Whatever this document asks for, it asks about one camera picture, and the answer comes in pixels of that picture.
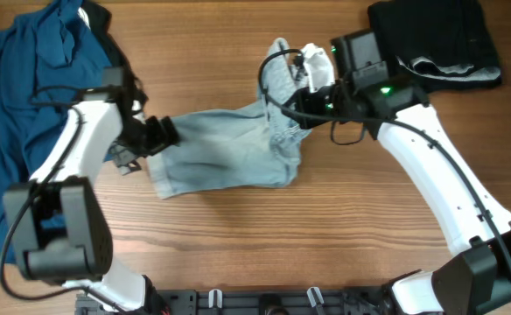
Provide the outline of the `light blue denim shorts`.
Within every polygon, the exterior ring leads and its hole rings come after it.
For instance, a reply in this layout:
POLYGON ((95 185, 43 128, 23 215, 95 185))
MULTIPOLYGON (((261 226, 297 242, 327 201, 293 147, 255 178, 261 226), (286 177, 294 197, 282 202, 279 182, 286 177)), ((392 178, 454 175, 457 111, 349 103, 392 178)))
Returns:
POLYGON ((157 195, 168 199, 235 186, 284 187, 298 175, 308 129, 267 103, 211 109, 172 120, 179 143, 147 164, 157 195))

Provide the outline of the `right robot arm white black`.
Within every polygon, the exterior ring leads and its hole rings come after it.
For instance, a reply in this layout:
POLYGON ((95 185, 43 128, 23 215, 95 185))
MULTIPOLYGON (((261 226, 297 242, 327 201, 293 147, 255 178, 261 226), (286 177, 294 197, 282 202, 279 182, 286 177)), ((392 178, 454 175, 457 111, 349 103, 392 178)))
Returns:
POLYGON ((284 112, 309 129, 360 123, 407 172, 437 219, 451 259, 387 283, 384 314, 485 314, 511 302, 511 213, 480 183, 445 134, 428 95, 392 75, 375 35, 361 31, 294 53, 308 80, 284 112))

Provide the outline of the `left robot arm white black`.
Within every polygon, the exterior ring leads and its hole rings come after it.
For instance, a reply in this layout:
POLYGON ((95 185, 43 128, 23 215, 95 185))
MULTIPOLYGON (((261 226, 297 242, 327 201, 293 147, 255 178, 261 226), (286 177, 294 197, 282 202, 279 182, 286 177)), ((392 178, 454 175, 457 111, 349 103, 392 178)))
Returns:
POLYGON ((168 314, 171 307, 147 276, 114 257, 109 225, 94 183, 104 158, 129 163, 179 143, 169 117, 137 118, 147 98, 126 66, 104 69, 99 87, 76 88, 46 161, 3 195, 9 224, 0 253, 0 285, 12 298, 37 301, 81 291, 108 312, 168 314))

